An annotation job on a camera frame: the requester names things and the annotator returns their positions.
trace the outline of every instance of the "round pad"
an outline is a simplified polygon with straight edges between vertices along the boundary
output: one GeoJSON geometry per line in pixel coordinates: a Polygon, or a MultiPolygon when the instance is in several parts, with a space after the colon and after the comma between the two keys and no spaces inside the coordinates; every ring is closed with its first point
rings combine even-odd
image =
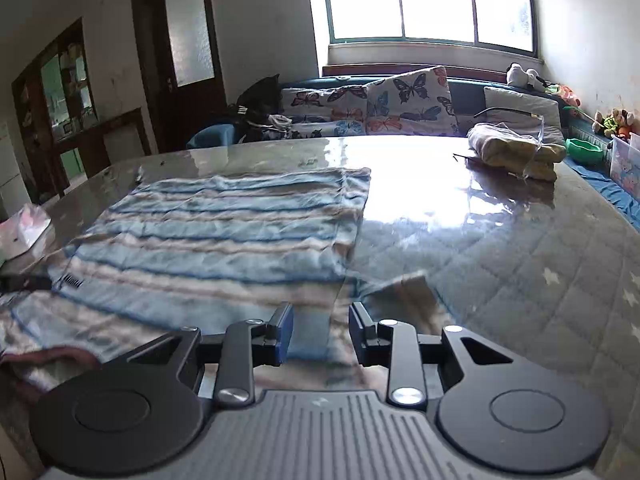
{"type": "Polygon", "coordinates": [[[593,394],[530,363],[465,370],[440,401],[436,422],[472,459],[527,475],[580,467],[609,434],[608,416],[593,394]]]}
{"type": "Polygon", "coordinates": [[[198,434],[198,397],[164,367],[117,364],[85,373],[44,396],[31,415],[43,457],[87,476],[149,469],[198,434]]]}

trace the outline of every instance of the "striped towel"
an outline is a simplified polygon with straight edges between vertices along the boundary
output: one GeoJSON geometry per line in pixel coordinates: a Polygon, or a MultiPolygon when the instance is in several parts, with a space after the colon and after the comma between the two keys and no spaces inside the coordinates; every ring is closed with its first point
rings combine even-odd
{"type": "Polygon", "coordinates": [[[2,359],[103,362],[183,326],[269,319],[288,301],[290,357],[330,360],[369,181],[368,169],[338,168],[139,186],[47,259],[54,290],[0,310],[2,359]]]}

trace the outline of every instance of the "window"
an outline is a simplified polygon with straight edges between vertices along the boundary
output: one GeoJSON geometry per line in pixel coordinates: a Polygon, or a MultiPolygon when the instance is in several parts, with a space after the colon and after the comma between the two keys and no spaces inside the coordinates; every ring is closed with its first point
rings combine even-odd
{"type": "Polygon", "coordinates": [[[332,43],[468,44],[532,56],[531,0],[326,0],[332,43]]]}

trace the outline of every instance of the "sofa cushion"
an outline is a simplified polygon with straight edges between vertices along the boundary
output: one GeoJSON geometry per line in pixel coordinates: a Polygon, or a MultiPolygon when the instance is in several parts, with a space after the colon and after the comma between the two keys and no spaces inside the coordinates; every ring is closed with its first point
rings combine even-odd
{"type": "Polygon", "coordinates": [[[368,134],[456,135],[458,122],[444,67],[367,84],[368,134]]]}
{"type": "MultiPolygon", "coordinates": [[[[514,108],[523,112],[542,115],[545,118],[545,144],[563,144],[562,124],[558,102],[513,90],[501,88],[484,88],[484,98],[487,108],[514,108]]],[[[513,112],[496,110],[487,113],[487,122],[492,124],[504,123],[509,129],[521,135],[537,137],[540,131],[540,121],[513,112]]]]}

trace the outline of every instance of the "wooden door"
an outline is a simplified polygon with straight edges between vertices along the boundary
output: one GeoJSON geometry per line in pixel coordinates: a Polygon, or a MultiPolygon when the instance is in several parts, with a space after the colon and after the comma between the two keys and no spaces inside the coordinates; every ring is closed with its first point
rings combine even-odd
{"type": "Polygon", "coordinates": [[[132,0],[158,149],[172,152],[226,108],[211,0],[132,0]]]}

